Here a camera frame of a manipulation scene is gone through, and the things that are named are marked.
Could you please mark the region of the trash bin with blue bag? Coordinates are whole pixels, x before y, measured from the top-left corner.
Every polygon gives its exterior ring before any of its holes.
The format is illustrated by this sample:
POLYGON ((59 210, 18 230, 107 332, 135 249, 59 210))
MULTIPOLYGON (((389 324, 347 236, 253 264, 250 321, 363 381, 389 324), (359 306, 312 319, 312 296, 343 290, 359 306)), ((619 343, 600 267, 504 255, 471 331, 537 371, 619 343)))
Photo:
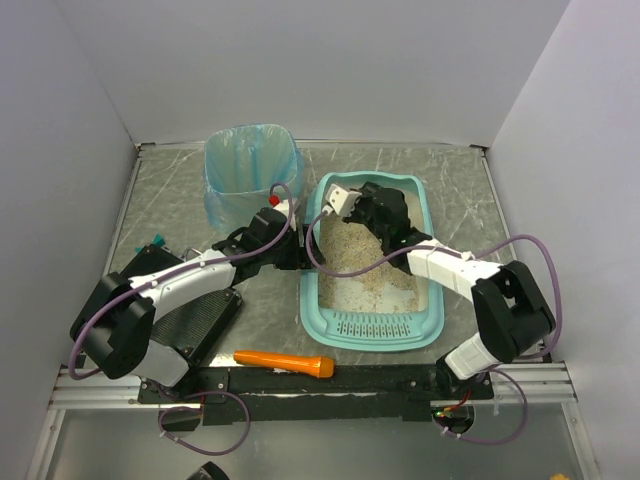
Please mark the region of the trash bin with blue bag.
POLYGON ((295 139, 276 124, 251 124, 218 131, 204 145, 204 206, 210 225, 227 234, 249 224, 269 204, 281 182, 294 197, 304 183, 304 160, 295 139))

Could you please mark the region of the light blue litter box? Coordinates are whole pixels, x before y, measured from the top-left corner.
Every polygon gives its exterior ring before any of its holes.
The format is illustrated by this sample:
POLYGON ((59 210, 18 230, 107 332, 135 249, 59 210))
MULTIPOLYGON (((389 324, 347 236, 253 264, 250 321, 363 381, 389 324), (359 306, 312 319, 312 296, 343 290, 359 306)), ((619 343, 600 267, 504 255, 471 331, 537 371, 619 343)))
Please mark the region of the light blue litter box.
POLYGON ((384 254, 364 226, 330 216, 314 227, 318 260, 338 277, 315 269, 300 280, 300 319, 307 333, 331 347, 365 352, 418 349, 434 342, 444 323, 439 284, 411 276, 390 263, 360 276, 355 270, 384 254))

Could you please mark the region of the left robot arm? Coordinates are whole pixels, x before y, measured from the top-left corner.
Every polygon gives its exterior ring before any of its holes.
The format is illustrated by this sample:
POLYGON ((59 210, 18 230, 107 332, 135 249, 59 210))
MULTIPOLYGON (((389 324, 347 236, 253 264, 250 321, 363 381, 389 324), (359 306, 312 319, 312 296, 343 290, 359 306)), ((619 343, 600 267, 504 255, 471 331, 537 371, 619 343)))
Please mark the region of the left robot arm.
POLYGON ((85 352, 110 379, 135 374, 173 387, 191 364, 176 346, 153 339, 155 323, 214 291, 256 276, 262 267, 308 267, 308 226, 283 202, 257 212, 250 224, 189 261, 127 278, 115 272, 100 279, 70 330, 71 354, 85 352))

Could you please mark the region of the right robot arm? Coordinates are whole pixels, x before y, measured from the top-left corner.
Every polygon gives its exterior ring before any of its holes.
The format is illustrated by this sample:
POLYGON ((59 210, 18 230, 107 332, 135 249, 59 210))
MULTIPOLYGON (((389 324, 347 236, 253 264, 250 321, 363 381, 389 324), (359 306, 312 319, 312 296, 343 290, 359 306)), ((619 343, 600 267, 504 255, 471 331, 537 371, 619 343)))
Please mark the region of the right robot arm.
POLYGON ((388 263, 471 302, 477 332, 438 361, 450 383, 513 362, 555 330, 551 308, 524 263, 480 260, 444 246, 412 224, 400 190, 373 182, 356 189, 332 185, 325 199, 344 222, 366 227, 378 240, 384 257, 375 266, 388 263))

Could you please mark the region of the black ribbed case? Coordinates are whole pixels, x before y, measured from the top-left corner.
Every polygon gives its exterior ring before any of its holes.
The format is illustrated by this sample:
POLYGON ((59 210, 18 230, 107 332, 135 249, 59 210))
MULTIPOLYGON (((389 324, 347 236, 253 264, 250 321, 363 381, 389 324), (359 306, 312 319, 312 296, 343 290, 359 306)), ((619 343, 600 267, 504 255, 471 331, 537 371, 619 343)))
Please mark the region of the black ribbed case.
MULTIPOLYGON (((151 274, 182 263, 154 244, 137 249, 121 270, 125 278, 151 274)), ((215 344, 238 314, 242 296, 233 288, 212 291, 158 318, 150 339, 178 351, 190 366, 200 366, 211 356, 215 344)))

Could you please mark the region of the orange toy microphone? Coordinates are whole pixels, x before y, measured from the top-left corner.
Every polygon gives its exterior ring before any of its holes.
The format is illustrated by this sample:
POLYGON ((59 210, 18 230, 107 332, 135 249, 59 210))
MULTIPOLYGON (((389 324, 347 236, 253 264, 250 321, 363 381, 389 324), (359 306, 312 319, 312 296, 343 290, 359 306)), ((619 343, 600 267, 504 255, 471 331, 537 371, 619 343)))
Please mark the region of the orange toy microphone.
POLYGON ((238 350, 236 363, 306 374, 318 379, 331 378, 335 371, 333 359, 325 356, 298 356, 254 350, 238 350))

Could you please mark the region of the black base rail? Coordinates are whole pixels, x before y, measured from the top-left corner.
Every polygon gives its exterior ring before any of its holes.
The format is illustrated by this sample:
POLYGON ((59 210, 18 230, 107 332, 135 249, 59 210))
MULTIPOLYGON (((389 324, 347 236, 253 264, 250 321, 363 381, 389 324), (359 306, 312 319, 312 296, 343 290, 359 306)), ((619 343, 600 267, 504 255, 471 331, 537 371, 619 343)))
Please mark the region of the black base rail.
POLYGON ((432 408, 494 397, 491 380, 449 380, 434 364, 344 365, 328 379, 300 373, 280 373, 260 367, 202 367, 173 388, 160 392, 146 381, 139 400, 166 400, 169 406, 199 407, 206 426, 229 425, 245 419, 227 392, 246 404, 253 421, 298 421, 400 418, 429 421, 432 408))

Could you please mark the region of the aluminium frame rail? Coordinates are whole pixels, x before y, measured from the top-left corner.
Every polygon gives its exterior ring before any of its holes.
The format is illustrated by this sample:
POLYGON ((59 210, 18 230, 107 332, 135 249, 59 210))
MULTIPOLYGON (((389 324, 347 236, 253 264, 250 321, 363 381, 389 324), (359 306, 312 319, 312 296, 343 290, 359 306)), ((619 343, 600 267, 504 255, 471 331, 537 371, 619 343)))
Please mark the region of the aluminium frame rail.
MULTIPOLYGON (((501 405, 519 402, 519 390, 531 404, 575 403, 577 395, 563 363, 516 363, 491 374, 493 400, 501 405)), ((57 377, 48 408, 50 410, 153 409, 166 406, 166 400, 143 403, 139 400, 141 379, 127 375, 110 380, 98 373, 74 380, 66 369, 57 377)))

